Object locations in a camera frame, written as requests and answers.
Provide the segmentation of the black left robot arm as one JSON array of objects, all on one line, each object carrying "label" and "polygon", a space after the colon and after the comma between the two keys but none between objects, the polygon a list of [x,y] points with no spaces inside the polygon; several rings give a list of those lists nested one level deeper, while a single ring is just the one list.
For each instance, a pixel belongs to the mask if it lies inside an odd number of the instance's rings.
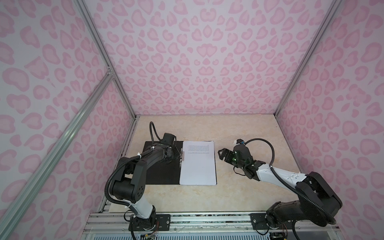
[{"label": "black left robot arm", "polygon": [[126,206],[135,217],[147,220],[156,213],[145,198],[146,185],[178,185],[181,176],[182,142],[173,146],[155,143],[135,157],[122,157],[108,178],[108,201]]}]

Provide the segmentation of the red folder black inside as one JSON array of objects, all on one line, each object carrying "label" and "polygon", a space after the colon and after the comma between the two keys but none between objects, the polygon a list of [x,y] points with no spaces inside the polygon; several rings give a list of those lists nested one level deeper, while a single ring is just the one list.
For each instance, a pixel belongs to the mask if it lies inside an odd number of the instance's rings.
[{"label": "red folder black inside", "polygon": [[[175,148],[183,148],[184,141],[177,141]],[[182,159],[172,161],[170,164],[157,163],[147,172],[148,185],[180,185]]]}]

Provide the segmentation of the printed paper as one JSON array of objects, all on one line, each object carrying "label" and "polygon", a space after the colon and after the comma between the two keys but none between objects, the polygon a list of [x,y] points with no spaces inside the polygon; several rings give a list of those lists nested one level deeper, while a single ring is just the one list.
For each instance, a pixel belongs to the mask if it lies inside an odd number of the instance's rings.
[{"label": "printed paper", "polygon": [[180,185],[217,185],[213,141],[184,141]]}]

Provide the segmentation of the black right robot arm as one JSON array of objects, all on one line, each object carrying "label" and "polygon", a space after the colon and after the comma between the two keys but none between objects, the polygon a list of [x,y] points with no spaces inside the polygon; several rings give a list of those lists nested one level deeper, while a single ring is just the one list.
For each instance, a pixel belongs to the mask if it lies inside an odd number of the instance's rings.
[{"label": "black right robot arm", "polygon": [[256,161],[244,144],[235,145],[232,151],[219,150],[218,155],[220,160],[242,170],[248,179],[276,185],[298,196],[295,201],[276,202],[267,209],[265,222],[269,228],[277,229],[294,221],[311,221],[320,227],[336,224],[335,216],[343,203],[320,174],[289,172],[272,163]]}]

